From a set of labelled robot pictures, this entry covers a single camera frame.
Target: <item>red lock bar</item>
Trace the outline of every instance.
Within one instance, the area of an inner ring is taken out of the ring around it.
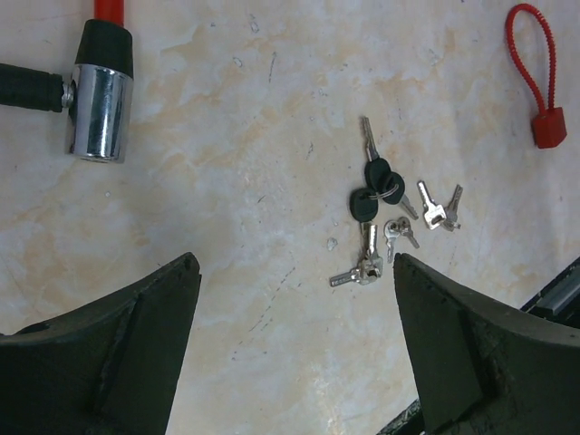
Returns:
[[[97,20],[110,21],[123,27],[125,22],[124,0],[94,0],[94,17]]]

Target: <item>black rubber grip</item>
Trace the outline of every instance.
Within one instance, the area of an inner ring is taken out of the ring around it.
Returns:
[[[84,25],[75,63],[103,66],[133,79],[133,37],[114,23],[89,20]]]
[[[63,77],[0,63],[0,104],[63,111]]]

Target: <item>small key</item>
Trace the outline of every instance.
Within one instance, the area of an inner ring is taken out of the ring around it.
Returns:
[[[450,232],[453,232],[455,229],[461,229],[461,224],[457,222],[457,210],[459,208],[461,195],[463,195],[463,187],[458,184],[455,188],[455,192],[453,192],[453,198],[451,199],[451,202],[448,206],[445,207],[447,219],[445,219],[445,222],[443,222],[443,227]]]
[[[419,188],[420,197],[423,200],[423,208],[425,210],[423,217],[425,218],[427,227],[429,229],[435,229],[447,219],[445,208],[440,204],[435,204],[435,201],[433,201],[427,190],[427,186],[425,186],[425,181],[419,181],[417,187]]]
[[[366,139],[366,152],[369,157],[369,161],[364,167],[364,179],[369,188],[379,192],[377,189],[379,183],[383,177],[391,173],[391,165],[389,165],[387,160],[379,156],[371,131],[371,123],[366,116],[361,117],[361,127]]]
[[[376,281],[382,276],[382,258],[379,256],[377,250],[377,242],[379,240],[378,227],[374,224],[362,224],[362,235],[365,242],[364,257],[359,264],[361,269],[361,282],[359,284],[365,285]]]
[[[411,228],[411,221],[407,217],[400,217],[399,228],[401,229],[401,235],[409,239],[411,244],[415,249],[419,249],[420,245],[415,236],[413,235],[413,228]]]
[[[411,205],[407,195],[405,195],[405,180],[397,172],[391,172],[388,176],[382,179],[378,191],[387,192],[394,189],[396,186],[399,186],[399,188],[397,188],[392,195],[383,198],[382,200],[392,206],[400,205],[414,220],[419,219],[417,211]]]
[[[345,274],[340,274],[330,278],[330,287],[337,287],[338,285],[360,282],[361,282],[361,269],[355,267],[354,269],[351,269],[350,272],[346,272]]]
[[[384,236],[387,237],[387,263],[392,263],[395,258],[395,242],[401,235],[399,222],[390,220],[384,226]]]
[[[358,188],[351,193],[349,209],[357,222],[371,222],[379,213],[379,201],[371,188]]]

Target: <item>black plastic key head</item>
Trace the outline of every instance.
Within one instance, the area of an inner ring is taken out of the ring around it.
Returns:
[[[364,167],[364,179],[366,185],[375,192],[379,191],[381,180],[391,173],[391,165],[381,157],[367,162]]]
[[[394,189],[395,186],[399,186],[397,190],[395,190],[392,195],[382,199],[384,202],[391,204],[392,206],[399,204],[402,196],[405,194],[405,180],[402,179],[401,175],[397,172],[391,172],[387,177],[384,177],[381,180],[378,190],[379,193],[385,193]]]
[[[349,209],[353,218],[361,223],[371,222],[379,213],[379,201],[371,188],[358,188],[351,193]]]

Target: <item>beige marble surface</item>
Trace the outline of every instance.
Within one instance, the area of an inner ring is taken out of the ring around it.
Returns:
[[[421,260],[518,306],[580,252],[580,8],[533,2],[556,35],[569,132],[539,151],[504,45],[514,3],[128,0],[124,165],[64,155],[64,116],[0,108],[0,330],[191,251],[204,282],[168,433],[373,435],[416,391],[392,271],[327,284],[359,246],[345,205],[363,183],[359,116],[416,208],[418,179],[441,202],[465,188],[462,230],[415,224]],[[0,62],[68,73],[91,5],[4,0]],[[538,29],[517,19],[545,89]],[[401,215],[384,206],[377,223]]]

